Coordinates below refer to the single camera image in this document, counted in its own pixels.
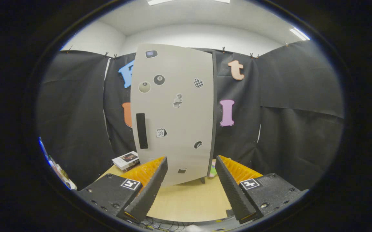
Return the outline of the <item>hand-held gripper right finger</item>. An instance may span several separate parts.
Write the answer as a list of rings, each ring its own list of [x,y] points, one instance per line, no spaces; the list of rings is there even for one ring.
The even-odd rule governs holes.
[[[263,175],[220,155],[216,158],[215,169],[240,224],[282,210],[308,192],[299,190],[276,173]]]

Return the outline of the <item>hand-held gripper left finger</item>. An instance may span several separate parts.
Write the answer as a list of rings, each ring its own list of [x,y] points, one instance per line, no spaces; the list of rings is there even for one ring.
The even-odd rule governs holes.
[[[167,157],[159,157],[122,175],[107,173],[76,194],[113,218],[140,223],[146,219],[167,170]]]

